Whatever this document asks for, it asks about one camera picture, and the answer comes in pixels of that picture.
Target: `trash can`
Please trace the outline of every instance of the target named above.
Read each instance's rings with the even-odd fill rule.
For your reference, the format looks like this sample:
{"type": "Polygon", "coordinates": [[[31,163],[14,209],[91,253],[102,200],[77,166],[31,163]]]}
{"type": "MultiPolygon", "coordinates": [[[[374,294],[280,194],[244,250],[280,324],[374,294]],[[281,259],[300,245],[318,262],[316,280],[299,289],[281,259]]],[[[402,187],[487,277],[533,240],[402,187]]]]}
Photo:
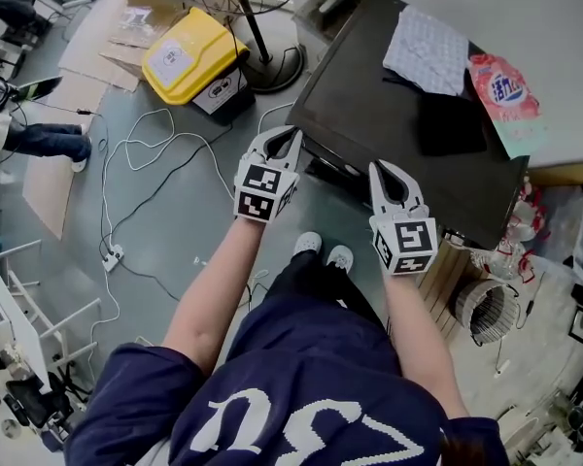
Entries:
{"type": "Polygon", "coordinates": [[[239,68],[248,54],[224,26],[192,8],[147,50],[143,75],[167,104],[191,101],[215,122],[229,124],[255,103],[239,68]]]}

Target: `black pants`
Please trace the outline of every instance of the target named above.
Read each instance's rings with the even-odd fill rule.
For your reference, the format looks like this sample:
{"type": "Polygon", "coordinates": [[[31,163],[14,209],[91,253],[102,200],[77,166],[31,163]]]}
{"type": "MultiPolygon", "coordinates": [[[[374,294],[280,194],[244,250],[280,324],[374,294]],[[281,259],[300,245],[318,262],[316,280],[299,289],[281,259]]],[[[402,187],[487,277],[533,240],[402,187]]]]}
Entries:
{"type": "Polygon", "coordinates": [[[302,295],[337,302],[384,329],[380,318],[348,277],[345,270],[334,264],[325,266],[313,250],[291,258],[290,264],[276,277],[264,301],[274,295],[302,295]]]}
{"type": "Polygon", "coordinates": [[[22,126],[11,120],[4,150],[52,157],[67,155],[74,162],[90,156],[90,140],[82,136],[79,124],[30,124],[22,126]]]}

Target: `table top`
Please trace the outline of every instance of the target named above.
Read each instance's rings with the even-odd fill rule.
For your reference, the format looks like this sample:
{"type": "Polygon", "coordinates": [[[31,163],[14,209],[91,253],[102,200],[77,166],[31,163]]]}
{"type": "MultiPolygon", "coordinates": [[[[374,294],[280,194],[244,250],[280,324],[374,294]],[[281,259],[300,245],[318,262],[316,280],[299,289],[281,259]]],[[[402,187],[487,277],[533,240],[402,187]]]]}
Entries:
{"type": "MultiPolygon", "coordinates": [[[[486,151],[421,154],[418,93],[382,81],[390,74],[382,61],[406,5],[362,0],[300,93],[288,123],[365,174],[377,158],[399,166],[417,180],[440,225],[492,249],[503,236],[529,158],[509,160],[489,122],[486,151]]],[[[469,55],[479,52],[471,44],[469,55]]],[[[445,125],[444,136],[458,133],[445,125]]]]}

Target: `label on bin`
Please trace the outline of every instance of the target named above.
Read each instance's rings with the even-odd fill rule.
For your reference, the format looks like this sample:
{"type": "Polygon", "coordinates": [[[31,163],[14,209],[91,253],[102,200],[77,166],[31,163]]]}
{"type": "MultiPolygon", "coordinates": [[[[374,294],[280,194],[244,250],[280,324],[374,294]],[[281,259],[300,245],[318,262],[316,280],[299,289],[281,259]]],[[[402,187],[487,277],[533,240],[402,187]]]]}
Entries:
{"type": "Polygon", "coordinates": [[[177,40],[166,40],[147,61],[157,80],[166,88],[181,78],[193,62],[177,40]]]}
{"type": "Polygon", "coordinates": [[[222,76],[209,83],[203,91],[196,95],[192,102],[199,106],[207,114],[211,114],[229,98],[241,91],[246,86],[246,78],[239,69],[222,76]]]}

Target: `shirt sleeve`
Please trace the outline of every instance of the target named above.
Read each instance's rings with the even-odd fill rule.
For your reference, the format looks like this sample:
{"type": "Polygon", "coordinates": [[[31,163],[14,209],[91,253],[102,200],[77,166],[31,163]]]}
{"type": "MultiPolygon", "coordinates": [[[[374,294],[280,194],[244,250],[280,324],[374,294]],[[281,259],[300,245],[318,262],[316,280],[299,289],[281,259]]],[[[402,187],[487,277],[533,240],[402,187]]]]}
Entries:
{"type": "Polygon", "coordinates": [[[507,452],[501,441],[498,423],[488,417],[458,417],[450,419],[449,439],[468,445],[479,445],[484,450],[486,464],[509,466],[507,452]]]}
{"type": "Polygon", "coordinates": [[[104,367],[85,418],[67,441],[66,465],[135,464],[170,435],[204,381],[196,364],[172,349],[119,347],[104,367]]]}

